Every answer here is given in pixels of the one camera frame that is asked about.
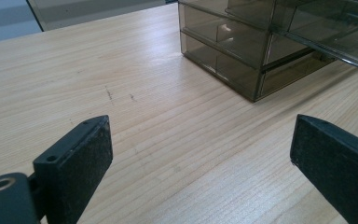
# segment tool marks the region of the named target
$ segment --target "wood grain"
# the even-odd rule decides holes
[[[84,119],[115,158],[80,223],[345,223],[289,159],[296,114],[358,136],[336,62],[251,104],[185,59],[177,5],[0,42],[0,175]]]

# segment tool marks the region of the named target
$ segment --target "stacked drawers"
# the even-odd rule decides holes
[[[181,0],[182,52],[253,102],[330,63],[273,34],[272,11],[273,0]]]

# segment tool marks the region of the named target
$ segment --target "light wood tabletop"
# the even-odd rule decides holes
[[[297,114],[358,136],[357,68],[252,104],[183,57],[176,4],[0,42],[0,175],[105,114],[115,157],[79,223],[345,223],[289,150]]]

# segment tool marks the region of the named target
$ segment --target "black plastic part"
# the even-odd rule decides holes
[[[39,223],[27,176],[20,173],[0,175],[0,224]]]
[[[48,223],[76,223],[113,159],[109,118],[88,119],[34,160]]]
[[[292,163],[350,223],[358,223],[358,138],[321,119],[298,115]]]

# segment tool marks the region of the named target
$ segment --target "hole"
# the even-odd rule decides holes
[[[57,157],[56,157],[56,156],[49,156],[49,157],[47,158],[47,161],[55,161],[55,160],[57,160]]]
[[[16,179],[13,177],[7,177],[0,179],[0,191],[9,188],[16,182]]]

